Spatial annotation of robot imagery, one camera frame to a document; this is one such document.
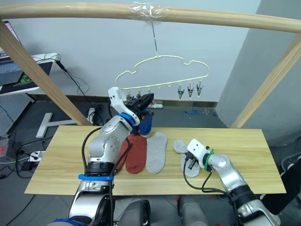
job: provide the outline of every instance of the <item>laptop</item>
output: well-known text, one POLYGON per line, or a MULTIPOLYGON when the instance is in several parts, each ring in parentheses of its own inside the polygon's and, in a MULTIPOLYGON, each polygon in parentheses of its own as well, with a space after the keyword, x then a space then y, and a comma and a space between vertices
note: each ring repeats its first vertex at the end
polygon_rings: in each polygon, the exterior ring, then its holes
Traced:
MULTIPOLYGON (((14 37, 20 41, 8 21, 4 21, 5 26, 12 32, 14 37)), ((17 83, 23 71, 12 61, 0 47, 0 86, 17 83)))

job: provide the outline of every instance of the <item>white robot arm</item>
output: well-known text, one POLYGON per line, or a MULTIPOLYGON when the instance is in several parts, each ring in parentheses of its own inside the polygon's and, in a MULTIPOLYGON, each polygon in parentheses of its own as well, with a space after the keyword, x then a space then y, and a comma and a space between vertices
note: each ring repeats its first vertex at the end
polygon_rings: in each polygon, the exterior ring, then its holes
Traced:
POLYGON ((228 156, 210 152, 196 139, 191 140, 187 150, 192 153, 201 168, 207 171, 215 170, 219 174, 222 185, 238 208, 238 216, 244 222, 244 226, 280 225, 280 218, 271 214, 262 202, 256 199, 228 156))

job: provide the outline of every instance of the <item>wooden pole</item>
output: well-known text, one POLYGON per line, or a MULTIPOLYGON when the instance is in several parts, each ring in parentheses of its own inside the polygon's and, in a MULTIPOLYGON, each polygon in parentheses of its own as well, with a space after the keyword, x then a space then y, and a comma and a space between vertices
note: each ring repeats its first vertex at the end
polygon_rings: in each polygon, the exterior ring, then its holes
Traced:
POLYGON ((0 46, 9 57, 78 125, 91 125, 84 115, 52 82, 0 20, 0 46))
MULTIPOLYGON (((112 3, 42 3, 1 5, 0 17, 90 17, 114 19, 139 19, 134 5, 112 3)), ((301 20, 258 14, 227 12, 218 10, 175 8, 155 6, 154 17, 160 13, 159 21, 212 24, 234 27, 248 27, 266 30, 301 33, 301 20)))
POLYGON ((292 42, 286 53, 282 56, 271 73, 268 75, 263 84, 259 87, 249 103, 236 118, 231 128, 241 128, 245 122, 251 117, 256 109, 263 103, 265 98, 273 91, 273 89, 285 77, 291 67, 301 56, 301 34, 298 34, 292 42))

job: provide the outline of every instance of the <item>gray sock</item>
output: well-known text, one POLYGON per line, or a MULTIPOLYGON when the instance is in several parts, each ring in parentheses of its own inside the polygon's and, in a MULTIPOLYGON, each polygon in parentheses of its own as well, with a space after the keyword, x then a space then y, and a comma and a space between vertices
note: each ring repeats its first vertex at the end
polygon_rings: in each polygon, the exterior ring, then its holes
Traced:
POLYGON ((146 139, 146 142, 146 169, 153 174, 159 173, 165 165, 167 137, 161 132, 156 132, 153 137, 146 139))
MULTIPOLYGON (((181 154, 181 169, 183 171, 183 169, 184 169, 184 162, 185 162, 185 158, 186 158, 186 155, 184 153, 187 152, 185 142, 183 140, 176 140, 174 142, 174 150, 177 153, 181 154)), ((188 176, 190 178, 193 178, 193 177, 196 177, 199 174, 199 165, 196 162, 194 164, 194 166, 192 167, 192 169, 189 169, 188 167, 189 167, 191 161, 192 161, 191 159, 188 159, 188 161, 186 163, 185 174, 186 174, 186 176, 188 176)))

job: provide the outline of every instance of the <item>gray wall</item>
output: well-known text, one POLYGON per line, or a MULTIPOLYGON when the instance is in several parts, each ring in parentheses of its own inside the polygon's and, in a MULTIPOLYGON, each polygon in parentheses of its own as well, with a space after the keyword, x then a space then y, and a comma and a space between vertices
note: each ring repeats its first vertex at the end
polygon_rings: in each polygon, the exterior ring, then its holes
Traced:
MULTIPOLYGON (((37 2, 83 2, 83 0, 27 0, 37 2)), ((90 0, 91 2, 133 3, 135 0, 90 0)), ((206 8, 255 13, 260 0, 151 0, 152 5, 206 8)), ((0 4, 18 4, 24 0, 0 0, 0 4)), ((108 96, 115 86, 115 78, 134 65, 155 56, 151 26, 142 21, 93 18, 30 18, 10 19, 23 46, 31 54, 56 52, 62 63, 74 76, 84 78, 90 85, 86 93, 91 96, 108 96)), ((178 55, 186 61, 200 60, 211 68, 204 80, 203 95, 192 100, 218 101, 249 29, 200 24, 155 23, 158 53, 178 55)), ((156 84, 205 75, 203 66, 186 67, 179 61, 162 59, 149 62, 135 75, 120 79, 122 87, 156 84)), ((67 95, 76 95, 77 88, 58 68, 50 77, 67 95)), ((79 80, 84 90, 87 86, 79 80)), ((177 85, 154 88, 157 99, 178 99, 177 85)), ((183 95, 188 100, 188 92, 183 95)))
MULTIPOLYGON (((299 0, 262 0, 257 14, 301 19, 299 0)), ((217 112, 229 127, 267 78, 295 34, 250 29, 222 93, 217 112)), ((301 134, 301 60, 282 79, 243 128, 263 129, 270 145, 301 134)))

